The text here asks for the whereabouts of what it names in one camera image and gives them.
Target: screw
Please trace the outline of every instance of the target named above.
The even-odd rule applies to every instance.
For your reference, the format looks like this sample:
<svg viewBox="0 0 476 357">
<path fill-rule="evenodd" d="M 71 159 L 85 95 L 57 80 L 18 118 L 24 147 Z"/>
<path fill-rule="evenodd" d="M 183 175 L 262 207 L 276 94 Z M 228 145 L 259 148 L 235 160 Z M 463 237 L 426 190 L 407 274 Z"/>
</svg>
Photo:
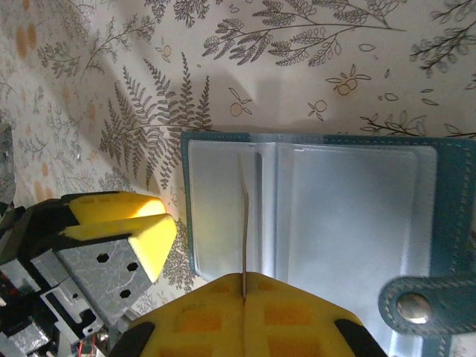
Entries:
<svg viewBox="0 0 476 357">
<path fill-rule="evenodd" d="M 109 335 L 107 334 L 106 331 L 99 331 L 97 334 L 97 339 L 100 341 L 100 342 L 104 342 L 104 341 L 107 341 L 109 340 Z"/>
</svg>

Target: wallet strap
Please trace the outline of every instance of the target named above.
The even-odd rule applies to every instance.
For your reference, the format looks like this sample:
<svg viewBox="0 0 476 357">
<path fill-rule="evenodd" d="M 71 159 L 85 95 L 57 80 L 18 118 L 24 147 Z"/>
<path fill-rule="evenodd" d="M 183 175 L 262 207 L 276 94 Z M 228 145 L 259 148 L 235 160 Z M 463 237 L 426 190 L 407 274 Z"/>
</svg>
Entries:
<svg viewBox="0 0 476 357">
<path fill-rule="evenodd" d="M 401 315 L 401 302 L 415 296 L 428 310 L 425 323 L 414 323 Z M 475 296 L 476 274 L 398 277 L 381 291 L 379 310 L 385 322 L 400 333 L 424 337 L 455 335 L 476 331 Z"/>
</svg>

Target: card slot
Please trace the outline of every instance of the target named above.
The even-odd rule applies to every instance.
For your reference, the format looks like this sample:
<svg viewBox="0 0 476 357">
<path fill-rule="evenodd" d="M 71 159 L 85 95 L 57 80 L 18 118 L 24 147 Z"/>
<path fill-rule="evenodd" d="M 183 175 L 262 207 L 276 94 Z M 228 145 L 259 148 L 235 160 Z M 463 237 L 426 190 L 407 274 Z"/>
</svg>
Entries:
<svg viewBox="0 0 476 357">
<path fill-rule="evenodd" d="M 274 272 L 274 144 L 191 141 L 193 253 L 206 280 L 242 268 L 239 157 L 249 194 L 247 269 Z"/>
</svg>

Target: teal wallet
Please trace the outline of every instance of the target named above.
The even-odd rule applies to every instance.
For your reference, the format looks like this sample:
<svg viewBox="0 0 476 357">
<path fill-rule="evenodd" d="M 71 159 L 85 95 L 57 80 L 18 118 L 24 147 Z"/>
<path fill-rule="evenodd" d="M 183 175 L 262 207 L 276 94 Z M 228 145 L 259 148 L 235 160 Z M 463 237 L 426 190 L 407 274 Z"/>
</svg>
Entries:
<svg viewBox="0 0 476 357">
<path fill-rule="evenodd" d="M 389 356 L 446 357 L 476 330 L 476 143 L 449 138 L 186 132 L 192 269 L 247 267 L 354 312 Z"/>
</svg>

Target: hexagonal hole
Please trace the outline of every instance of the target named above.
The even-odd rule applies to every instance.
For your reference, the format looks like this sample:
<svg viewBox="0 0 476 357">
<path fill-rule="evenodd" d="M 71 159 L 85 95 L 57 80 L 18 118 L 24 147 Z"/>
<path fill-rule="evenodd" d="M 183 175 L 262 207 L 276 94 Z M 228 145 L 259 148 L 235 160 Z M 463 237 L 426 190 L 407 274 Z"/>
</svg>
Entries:
<svg viewBox="0 0 476 357">
<path fill-rule="evenodd" d="M 129 296 L 131 296 L 131 291 L 129 289 L 126 289 L 126 290 L 123 290 L 122 292 L 120 292 L 119 295 L 120 295 L 121 298 L 126 299 Z"/>
<path fill-rule="evenodd" d="M 139 266 L 137 265 L 137 263 L 130 263 L 128 266 L 127 266 L 127 270 L 129 271 L 134 271 L 134 270 L 137 270 Z"/>
<path fill-rule="evenodd" d="M 96 260 L 99 262 L 99 263 L 105 263 L 109 260 L 109 255 L 106 254 L 106 253 L 101 253 L 97 256 Z"/>
</svg>

